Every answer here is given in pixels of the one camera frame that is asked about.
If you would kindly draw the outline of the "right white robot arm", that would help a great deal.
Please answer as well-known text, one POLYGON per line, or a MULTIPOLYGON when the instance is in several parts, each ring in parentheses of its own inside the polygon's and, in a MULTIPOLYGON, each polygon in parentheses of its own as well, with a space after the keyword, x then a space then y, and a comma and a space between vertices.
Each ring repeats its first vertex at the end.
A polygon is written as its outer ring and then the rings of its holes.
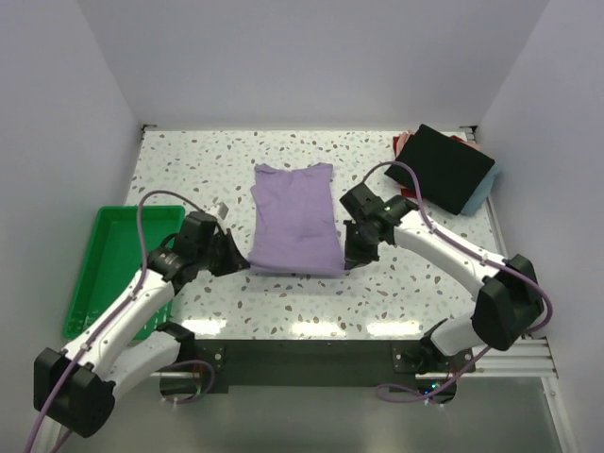
POLYGON ((416 201, 388 200, 358 184, 340 202, 348 270, 367 265, 386 276, 364 283, 380 307, 370 338, 412 341, 395 356, 417 373, 443 370, 475 347, 509 350, 546 321, 550 305, 532 262, 475 245, 428 216, 416 201))

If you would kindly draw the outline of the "light blue folded t shirt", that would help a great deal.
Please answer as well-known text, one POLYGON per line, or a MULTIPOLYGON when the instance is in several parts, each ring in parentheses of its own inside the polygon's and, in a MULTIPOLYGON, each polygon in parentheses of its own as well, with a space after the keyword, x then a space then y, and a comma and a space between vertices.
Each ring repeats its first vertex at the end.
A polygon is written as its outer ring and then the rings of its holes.
POLYGON ((474 216, 481 205, 489 197, 491 190, 495 184, 496 178, 501 173, 499 165, 495 164, 480 181, 468 201, 461 209, 461 215, 474 216))

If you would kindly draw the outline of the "black folded t shirt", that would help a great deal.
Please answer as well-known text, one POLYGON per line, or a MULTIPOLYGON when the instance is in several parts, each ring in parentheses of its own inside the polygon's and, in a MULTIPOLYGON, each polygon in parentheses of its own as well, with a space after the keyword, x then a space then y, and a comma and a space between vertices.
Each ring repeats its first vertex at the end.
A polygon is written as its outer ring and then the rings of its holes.
POLYGON ((477 185, 496 164, 480 150, 456 143, 426 125, 415 130, 395 159, 412 168, 423 199, 454 215, 461 215, 477 185))

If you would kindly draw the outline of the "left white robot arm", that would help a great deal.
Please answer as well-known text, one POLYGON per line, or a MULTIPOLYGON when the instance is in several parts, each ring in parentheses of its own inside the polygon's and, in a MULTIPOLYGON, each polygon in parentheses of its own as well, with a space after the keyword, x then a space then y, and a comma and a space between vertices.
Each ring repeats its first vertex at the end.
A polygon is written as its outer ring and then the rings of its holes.
POLYGON ((193 364, 193 333, 174 322, 159 324, 137 346, 130 343, 199 273, 221 277, 248 268, 223 224, 227 212, 220 203, 189 213, 180 231, 147 255, 145 265, 90 327, 60 351, 43 350, 34 361, 33 392, 41 417, 88 438, 107 422, 118 399, 148 375, 193 364))

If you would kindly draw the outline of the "green plastic tray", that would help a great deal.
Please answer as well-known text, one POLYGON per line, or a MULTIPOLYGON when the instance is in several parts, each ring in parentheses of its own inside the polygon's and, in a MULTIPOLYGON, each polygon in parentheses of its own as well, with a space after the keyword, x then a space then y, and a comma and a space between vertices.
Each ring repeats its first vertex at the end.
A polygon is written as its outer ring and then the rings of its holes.
MULTIPOLYGON (((63 324, 62 336, 73 340, 122 293, 141 265, 136 225, 136 206, 103 207, 96 215, 92 233, 63 324)), ((157 248, 169 234, 176 233, 185 209, 180 206, 143 208, 143 233, 149 250, 157 248)), ((158 324, 171 315, 169 302, 156 311, 138 331, 134 341, 146 339, 158 324)))

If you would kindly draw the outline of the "pink folded t shirt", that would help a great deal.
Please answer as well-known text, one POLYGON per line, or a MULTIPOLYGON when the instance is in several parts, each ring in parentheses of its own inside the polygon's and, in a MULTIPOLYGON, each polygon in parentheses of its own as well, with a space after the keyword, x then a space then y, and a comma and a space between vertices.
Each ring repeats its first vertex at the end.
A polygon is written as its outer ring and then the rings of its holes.
MULTIPOLYGON (((401 152, 402 152, 405 144, 407 143, 407 141, 413 135, 414 135, 413 131, 407 131, 407 132, 401 133, 398 136, 393 137, 393 150, 394 150, 394 156, 396 158, 401 154, 401 152)), ((470 143, 470 142, 468 142, 466 140, 463 140, 461 137, 459 137, 457 135, 451 135, 450 139, 454 140, 456 142, 459 142, 459 143, 463 143, 463 144, 465 144, 465 145, 467 145, 467 146, 469 146, 469 147, 471 147, 471 148, 473 148, 473 149, 475 149, 477 151, 480 150, 480 145, 479 144, 477 144, 477 143, 470 143)))

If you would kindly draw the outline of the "purple t shirt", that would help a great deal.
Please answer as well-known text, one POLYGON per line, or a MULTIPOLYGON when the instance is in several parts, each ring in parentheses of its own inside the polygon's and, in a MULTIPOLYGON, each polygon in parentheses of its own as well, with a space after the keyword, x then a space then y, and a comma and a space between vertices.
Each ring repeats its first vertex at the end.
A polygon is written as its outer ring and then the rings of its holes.
POLYGON ((255 167, 251 193, 256 226, 248 255, 254 271, 329 277, 344 273, 332 173, 333 166, 327 163, 292 171, 267 164, 255 167))

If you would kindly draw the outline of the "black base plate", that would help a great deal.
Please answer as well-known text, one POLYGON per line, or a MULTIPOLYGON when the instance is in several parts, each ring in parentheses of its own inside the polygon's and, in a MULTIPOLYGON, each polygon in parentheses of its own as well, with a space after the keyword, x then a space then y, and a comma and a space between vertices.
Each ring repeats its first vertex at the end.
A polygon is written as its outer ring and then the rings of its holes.
POLYGON ((178 361, 201 360, 177 368, 179 377, 159 380, 163 396, 189 396, 198 389, 226 394, 233 386, 376 387, 391 383, 426 391, 418 375, 450 376, 473 358, 465 349, 449 357, 430 357, 414 340, 197 340, 178 361))

